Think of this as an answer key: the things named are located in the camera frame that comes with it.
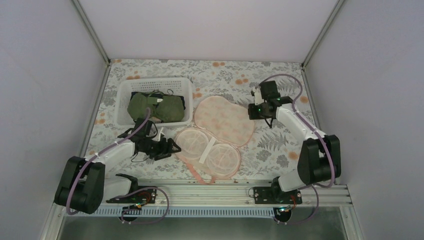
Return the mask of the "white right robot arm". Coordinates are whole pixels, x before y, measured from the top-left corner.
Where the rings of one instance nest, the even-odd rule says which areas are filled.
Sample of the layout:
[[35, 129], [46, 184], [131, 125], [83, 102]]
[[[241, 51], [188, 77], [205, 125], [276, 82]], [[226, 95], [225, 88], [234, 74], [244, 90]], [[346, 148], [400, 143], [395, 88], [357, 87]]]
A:
[[275, 81], [261, 82], [251, 94], [255, 102], [248, 106], [249, 119], [265, 120], [269, 127], [277, 120], [301, 144], [295, 170], [275, 177], [270, 187], [254, 188], [256, 204], [287, 204], [304, 187], [334, 183], [342, 173], [339, 138], [312, 125], [291, 97], [280, 95]]

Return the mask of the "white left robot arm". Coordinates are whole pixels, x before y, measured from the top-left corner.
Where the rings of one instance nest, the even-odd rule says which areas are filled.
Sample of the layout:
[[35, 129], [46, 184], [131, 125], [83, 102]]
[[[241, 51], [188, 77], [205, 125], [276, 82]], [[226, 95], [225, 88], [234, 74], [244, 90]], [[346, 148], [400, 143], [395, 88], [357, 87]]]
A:
[[106, 174], [121, 161], [145, 154], [149, 160], [162, 160], [181, 152], [151, 120], [138, 118], [134, 127], [118, 135], [108, 147], [85, 157], [72, 156], [66, 162], [54, 196], [54, 203], [68, 214], [93, 214], [101, 203], [129, 203], [133, 209], [154, 203], [157, 189], [142, 187], [134, 176]]

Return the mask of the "pink floral mesh laundry bag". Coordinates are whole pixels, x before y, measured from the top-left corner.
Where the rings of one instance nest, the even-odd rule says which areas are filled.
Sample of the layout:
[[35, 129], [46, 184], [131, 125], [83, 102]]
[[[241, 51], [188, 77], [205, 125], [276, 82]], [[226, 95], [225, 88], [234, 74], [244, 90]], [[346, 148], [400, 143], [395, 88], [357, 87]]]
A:
[[242, 162], [240, 148], [250, 141], [255, 130], [248, 109], [222, 96], [209, 96], [199, 103], [193, 120], [194, 127], [175, 136], [181, 149], [176, 157], [202, 185], [230, 179]]

